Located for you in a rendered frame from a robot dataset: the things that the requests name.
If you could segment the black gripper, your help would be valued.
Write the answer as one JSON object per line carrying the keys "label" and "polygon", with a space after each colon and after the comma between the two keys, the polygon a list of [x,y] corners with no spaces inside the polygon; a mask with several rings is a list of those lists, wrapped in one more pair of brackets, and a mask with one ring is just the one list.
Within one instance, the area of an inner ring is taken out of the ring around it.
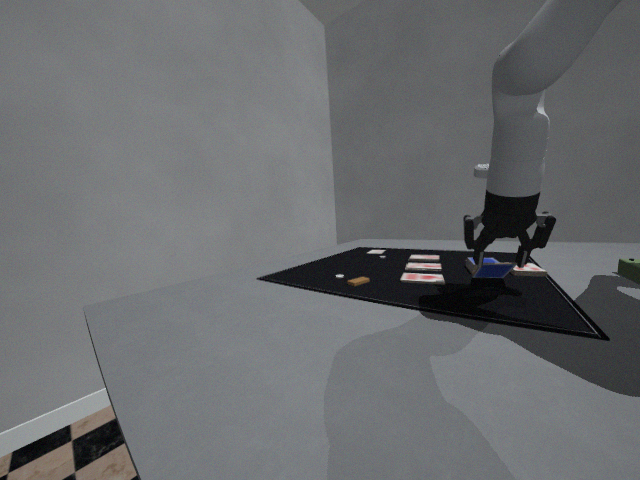
{"label": "black gripper", "polygon": [[[481,216],[464,216],[464,241],[467,249],[474,249],[473,260],[478,268],[483,266],[484,250],[496,238],[518,236],[521,243],[515,260],[518,268],[523,268],[528,263],[533,249],[546,246],[556,218],[547,211],[536,214],[539,196],[540,192],[527,197],[505,197],[492,194],[486,189],[484,211]],[[535,221],[537,227],[533,238],[530,239],[526,230]],[[480,223],[485,227],[475,241],[474,230]]]}

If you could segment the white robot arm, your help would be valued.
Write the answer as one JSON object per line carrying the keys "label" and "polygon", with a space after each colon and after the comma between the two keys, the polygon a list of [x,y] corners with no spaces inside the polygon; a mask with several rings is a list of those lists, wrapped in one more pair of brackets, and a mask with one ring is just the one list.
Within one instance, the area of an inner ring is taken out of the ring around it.
{"label": "white robot arm", "polygon": [[492,72],[490,164],[474,167],[474,177],[487,179],[488,192],[527,197],[541,191],[550,131],[545,89],[570,68],[620,2],[547,0],[499,54]]}

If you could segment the black square mat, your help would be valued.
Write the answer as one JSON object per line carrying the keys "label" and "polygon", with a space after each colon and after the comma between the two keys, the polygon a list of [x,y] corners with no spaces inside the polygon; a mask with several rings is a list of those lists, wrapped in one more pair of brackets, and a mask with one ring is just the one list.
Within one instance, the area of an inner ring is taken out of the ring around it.
{"label": "black square mat", "polygon": [[[351,251],[351,250],[348,250]],[[345,252],[348,252],[345,251]],[[342,253],[345,253],[342,252]],[[338,253],[335,255],[339,255],[342,253]],[[332,256],[335,256],[332,255]],[[332,257],[329,256],[329,257]],[[319,260],[323,260],[329,257],[325,257]],[[316,260],[316,261],[319,261]],[[306,264],[310,264],[316,261],[312,261]],[[431,311],[431,312],[437,312],[437,313],[443,313],[443,314],[449,314],[449,315],[455,315],[455,316],[461,316],[461,317],[467,317],[467,318],[473,318],[473,319],[480,319],[480,320],[486,320],[486,321],[492,321],[492,322],[499,322],[499,323],[505,323],[505,324],[511,324],[511,325],[518,325],[518,326],[524,326],[524,327],[531,327],[531,328],[537,328],[537,329],[544,329],[544,330],[551,330],[551,331],[557,331],[557,332],[564,332],[564,333],[571,333],[571,334],[577,334],[577,335],[584,335],[584,336],[591,336],[591,337],[598,337],[598,338],[605,338],[605,339],[610,339],[595,323],[594,321],[574,302],[574,300],[547,274],[547,277],[545,277],[547,279],[547,281],[554,287],[554,289],[561,295],[561,297],[568,303],[568,305],[574,310],[574,312],[581,318],[581,320],[586,324],[586,326],[592,331],[592,332],[587,332],[587,331],[580,331],[580,330],[573,330],[573,329],[566,329],[566,328],[559,328],[559,327],[552,327],[552,326],[545,326],[545,325],[538,325],[538,324],[531,324],[531,323],[524,323],[524,322],[518,322],[518,321],[511,321],[511,320],[504,320],[504,319],[497,319],[497,318],[491,318],[491,317],[484,317],[484,316],[478,316],[478,315],[471,315],[471,314],[465,314],[465,313],[458,313],[458,312],[452,312],[452,311],[446,311],[446,310],[439,310],[439,309],[433,309],[433,308],[427,308],[427,307],[421,307],[421,306],[415,306],[415,305],[409,305],[409,304],[403,304],[403,303],[397,303],[397,302],[391,302],[391,301],[385,301],[385,300],[379,300],[379,299],[373,299],[373,298],[368,298],[368,297],[362,297],[362,296],[356,296],[356,295],[351,295],[351,294],[345,294],[345,293],[340,293],[340,292],[334,292],[334,291],[329,291],[329,290],[323,290],[323,289],[318,289],[318,288],[312,288],[312,287],[307,287],[307,286],[302,286],[302,285],[297,285],[297,284],[292,284],[292,283],[286,283],[286,282],[281,282],[281,281],[276,281],[276,280],[271,280],[271,279],[266,279],[264,277],[267,276],[271,276],[280,272],[284,272],[293,268],[297,268],[306,264],[302,264],[296,267],[292,267],[286,270],[282,270],[276,273],[272,273],[266,276],[262,276],[256,279],[261,279],[261,280],[266,280],[266,281],[271,281],[271,282],[276,282],[276,283],[280,283],[280,284],[285,284],[285,285],[290,285],[290,286],[295,286],[295,287],[300,287],[300,288],[305,288],[305,289],[310,289],[310,290],[315,290],[315,291],[320,291],[320,292],[326,292],[326,293],[331,293],[331,294],[336,294],[336,295],[341,295],[341,296],[347,296],[347,297],[352,297],[352,298],[357,298],[357,299],[363,299],[363,300],[368,300],[368,301],[374,301],[374,302],[379,302],[379,303],[385,303],[385,304],[390,304],[390,305],[396,305],[396,306],[402,306],[402,307],[407,307],[407,308],[413,308],[413,309],[419,309],[419,310],[425,310],[425,311]]]}
{"label": "black square mat", "polygon": [[[366,254],[386,250],[382,254]],[[440,255],[438,262],[408,261]],[[386,256],[386,258],[379,258]],[[373,299],[524,323],[592,332],[545,277],[472,278],[466,258],[474,252],[358,248],[280,272],[266,279]],[[439,263],[441,271],[405,270],[408,263]],[[445,285],[402,283],[405,273],[442,274]],[[336,278],[342,274],[343,278]],[[370,282],[352,286],[348,280]]]}

